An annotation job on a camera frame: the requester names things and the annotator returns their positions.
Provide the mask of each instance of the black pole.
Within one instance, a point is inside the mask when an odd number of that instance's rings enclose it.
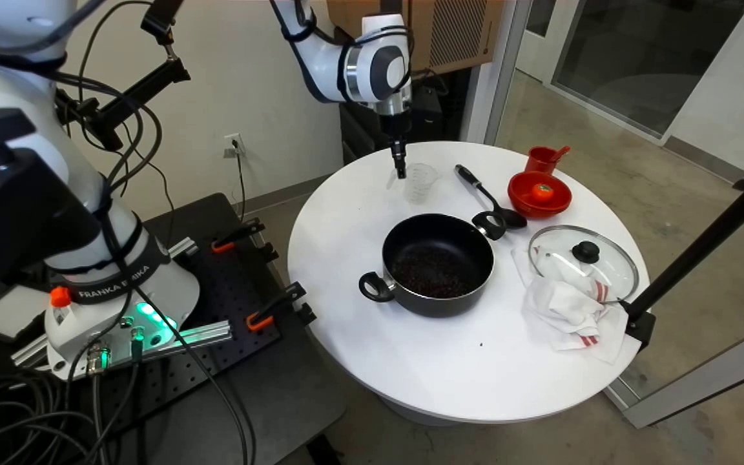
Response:
[[[622,303],[627,309],[627,333],[649,346],[654,330],[654,316],[649,309],[742,224],[744,194],[673,266],[666,266],[649,289],[643,289],[632,303]]]

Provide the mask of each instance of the black handle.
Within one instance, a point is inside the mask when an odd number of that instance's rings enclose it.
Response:
[[[387,282],[382,276],[377,276],[374,272],[365,273],[356,286],[363,289],[363,295],[368,299],[374,303],[391,303],[396,299],[396,293],[387,286]]]
[[[456,166],[457,176],[465,178],[472,189],[480,189],[480,182],[465,166]]]
[[[465,166],[456,166],[457,176],[463,176],[472,189],[477,189],[499,213],[502,204],[497,202],[497,196],[490,192],[483,189],[483,184],[472,176],[472,171],[468,171]]]
[[[591,240],[581,240],[572,250],[574,250],[578,263],[596,263],[600,260],[600,245]]]
[[[472,216],[472,224],[483,231],[487,238],[499,240],[506,232],[506,224],[494,213],[480,213]]]

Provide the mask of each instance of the red cup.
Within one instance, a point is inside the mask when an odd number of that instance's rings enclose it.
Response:
[[[528,152],[528,166],[525,171],[528,174],[552,174],[559,160],[568,152],[572,147],[560,147],[560,149],[552,149],[552,147],[532,147]]]

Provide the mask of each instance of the black pan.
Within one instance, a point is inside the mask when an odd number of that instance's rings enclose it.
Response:
[[[448,215],[409,216],[382,242],[387,282],[370,272],[359,280],[365,298],[397,299],[427,316],[468,309],[494,272],[489,240],[470,224]]]

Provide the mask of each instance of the round white table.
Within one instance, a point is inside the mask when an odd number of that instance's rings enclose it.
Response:
[[[559,351],[534,339],[521,316],[519,266],[529,266],[528,242],[547,224],[581,224],[607,235],[635,260],[640,286],[649,282],[626,224],[567,174],[559,178],[574,192],[572,207],[490,240],[497,266],[468,312],[423,317],[397,303],[363,298],[356,282],[365,272],[382,272],[382,240],[400,220],[421,213],[472,220],[489,210],[487,200],[457,178],[457,162],[506,207],[506,182],[528,162],[525,156],[470,143],[409,145],[405,160],[405,182],[396,178],[387,149],[342,167],[306,202],[290,238],[290,280],[308,289],[317,312],[312,337],[348,374],[396,406],[459,424],[550,415],[622,374],[638,351],[630,337],[618,355],[596,360],[591,349]]]

